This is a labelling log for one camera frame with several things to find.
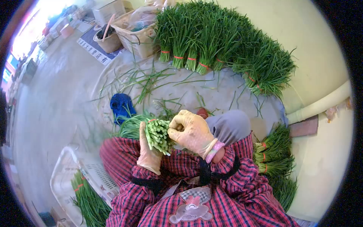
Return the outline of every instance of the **cardboard box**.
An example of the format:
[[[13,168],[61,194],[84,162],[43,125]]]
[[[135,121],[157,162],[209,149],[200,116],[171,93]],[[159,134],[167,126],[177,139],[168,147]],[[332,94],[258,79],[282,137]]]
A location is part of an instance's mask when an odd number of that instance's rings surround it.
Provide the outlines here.
[[[115,18],[126,13],[122,0],[106,0],[92,8],[96,22],[101,26],[107,24],[113,14]]]

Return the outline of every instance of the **yellow wall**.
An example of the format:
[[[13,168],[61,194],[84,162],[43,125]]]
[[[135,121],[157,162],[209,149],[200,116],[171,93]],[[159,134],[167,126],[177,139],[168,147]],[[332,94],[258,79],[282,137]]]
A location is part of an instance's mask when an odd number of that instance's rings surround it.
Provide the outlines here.
[[[129,0],[133,8],[144,0]],[[237,7],[252,24],[293,52],[298,68],[283,103],[292,113],[328,95],[348,79],[339,45],[324,18],[309,0],[223,0],[222,7]]]
[[[332,202],[351,150],[353,112],[342,110],[330,123],[319,114],[318,134],[293,138],[298,190],[288,214],[317,222]]]

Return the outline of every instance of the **pink cuff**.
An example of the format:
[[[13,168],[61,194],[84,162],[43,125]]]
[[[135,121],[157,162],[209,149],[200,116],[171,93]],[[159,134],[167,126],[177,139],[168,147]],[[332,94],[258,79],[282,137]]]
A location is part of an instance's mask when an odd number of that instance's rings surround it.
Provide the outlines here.
[[[219,151],[219,149],[221,149],[225,144],[222,142],[217,141],[213,148],[211,149],[211,151],[208,153],[208,155],[205,158],[205,161],[207,163],[210,163],[212,161],[212,159],[214,158],[214,156],[216,155],[216,153]]]

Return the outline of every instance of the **sleeve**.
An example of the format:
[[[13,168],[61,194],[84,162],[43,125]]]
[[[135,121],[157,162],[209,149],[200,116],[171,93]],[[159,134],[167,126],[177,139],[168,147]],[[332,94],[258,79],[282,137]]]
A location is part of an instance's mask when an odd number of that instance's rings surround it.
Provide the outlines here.
[[[145,207],[156,202],[154,191],[159,185],[159,176],[134,166],[131,182],[122,185],[120,194],[111,201],[112,211],[106,226],[137,226]]]
[[[260,226],[298,226],[272,195],[267,178],[258,175],[258,168],[252,159],[238,157],[237,154],[233,146],[228,146],[223,159],[219,163],[211,164],[213,173],[227,174],[233,169],[235,159],[238,161],[239,168],[236,172],[226,180],[220,180],[224,191],[244,206],[246,212]]]

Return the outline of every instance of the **blue cloth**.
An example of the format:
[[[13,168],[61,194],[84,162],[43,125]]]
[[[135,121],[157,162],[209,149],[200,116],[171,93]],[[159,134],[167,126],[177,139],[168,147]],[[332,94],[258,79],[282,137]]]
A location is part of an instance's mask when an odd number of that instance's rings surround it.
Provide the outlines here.
[[[129,110],[130,114],[136,114],[130,96],[124,93],[117,93],[112,96],[110,101],[110,108],[115,116],[116,125],[121,125],[124,122],[123,119],[117,119],[119,116],[124,116],[127,118],[131,117],[126,111],[127,109]]]

